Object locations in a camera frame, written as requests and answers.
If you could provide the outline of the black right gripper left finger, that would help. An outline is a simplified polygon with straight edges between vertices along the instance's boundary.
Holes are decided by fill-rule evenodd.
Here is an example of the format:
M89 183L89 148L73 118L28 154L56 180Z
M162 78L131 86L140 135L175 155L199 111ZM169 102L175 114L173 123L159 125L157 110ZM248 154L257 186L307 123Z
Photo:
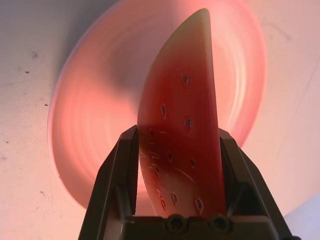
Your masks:
M78 238L119 240L126 217L136 213L139 139L136 126L123 132L98 170Z

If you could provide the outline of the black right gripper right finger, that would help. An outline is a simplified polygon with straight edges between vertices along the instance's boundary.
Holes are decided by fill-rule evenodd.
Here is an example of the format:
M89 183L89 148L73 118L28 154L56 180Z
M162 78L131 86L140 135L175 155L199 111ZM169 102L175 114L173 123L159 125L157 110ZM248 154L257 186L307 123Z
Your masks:
M287 240L286 224L262 174L235 139L219 130L227 216L235 240Z

